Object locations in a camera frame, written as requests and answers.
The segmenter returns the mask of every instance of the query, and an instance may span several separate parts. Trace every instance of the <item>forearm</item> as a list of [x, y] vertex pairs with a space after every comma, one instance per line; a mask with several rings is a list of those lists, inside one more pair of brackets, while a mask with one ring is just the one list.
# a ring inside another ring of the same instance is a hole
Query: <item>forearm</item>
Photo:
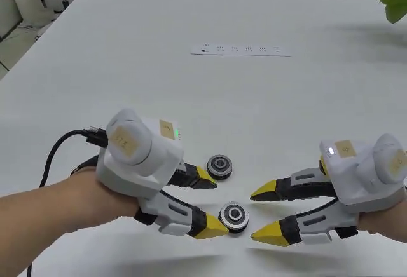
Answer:
[[407, 243], [407, 201], [388, 210], [362, 214], [359, 229]]
[[21, 273], [69, 225], [60, 184], [0, 198], [0, 276]]

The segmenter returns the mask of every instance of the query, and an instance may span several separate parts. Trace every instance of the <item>floor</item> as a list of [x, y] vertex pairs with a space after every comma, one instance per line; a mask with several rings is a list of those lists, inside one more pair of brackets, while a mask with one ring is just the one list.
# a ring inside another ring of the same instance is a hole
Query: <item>floor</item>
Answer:
[[[21, 57], [35, 43], [37, 30], [23, 27], [16, 28], [6, 39], [0, 42], [0, 61], [9, 69], [21, 59]], [[0, 65], [0, 79], [8, 71]]]

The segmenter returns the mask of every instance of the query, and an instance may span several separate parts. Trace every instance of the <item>black strap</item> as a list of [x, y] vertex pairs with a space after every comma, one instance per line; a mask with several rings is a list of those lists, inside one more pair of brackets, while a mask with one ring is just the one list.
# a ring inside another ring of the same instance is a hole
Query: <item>black strap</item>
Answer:
[[99, 159], [99, 155], [95, 155], [94, 157], [88, 159], [86, 162], [80, 164], [79, 166], [77, 166], [74, 171], [72, 171], [71, 175], [78, 172], [81, 169], [84, 169], [85, 167], [94, 167], [96, 168], [97, 166], [97, 161]]

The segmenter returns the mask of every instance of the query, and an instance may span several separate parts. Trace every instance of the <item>ball bearing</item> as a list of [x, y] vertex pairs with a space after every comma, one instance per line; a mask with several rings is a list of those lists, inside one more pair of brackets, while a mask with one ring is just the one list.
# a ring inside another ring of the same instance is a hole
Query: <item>ball bearing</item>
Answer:
[[230, 202], [222, 207], [218, 219], [230, 233], [241, 233], [249, 223], [249, 213], [242, 205]]
[[231, 160], [225, 155], [214, 155], [206, 165], [208, 173], [216, 180], [226, 180], [232, 172]]

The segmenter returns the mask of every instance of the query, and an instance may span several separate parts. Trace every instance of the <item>black cable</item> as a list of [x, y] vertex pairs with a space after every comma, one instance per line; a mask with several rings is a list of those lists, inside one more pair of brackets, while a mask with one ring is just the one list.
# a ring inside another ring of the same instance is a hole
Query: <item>black cable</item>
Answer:
[[[48, 174], [50, 172], [52, 159], [53, 159], [55, 153], [57, 152], [59, 146], [71, 136], [74, 136], [74, 135], [86, 136], [86, 133], [87, 133], [87, 130], [73, 130], [73, 131], [66, 133], [60, 139], [57, 140], [57, 142], [55, 143], [55, 145], [53, 145], [53, 147], [46, 159], [44, 174], [43, 174], [43, 178], [41, 179], [41, 183], [39, 184], [39, 188], [44, 187], [46, 184], [46, 180], [48, 179]], [[32, 264], [30, 264], [29, 267], [27, 268], [27, 277], [32, 277]]]
[[7, 66], [5, 66], [4, 65], [4, 63], [2, 63], [2, 61], [0, 60], [0, 64], [1, 64], [1, 66], [3, 66], [8, 72], [10, 71], [9, 69], [8, 69], [8, 67]]

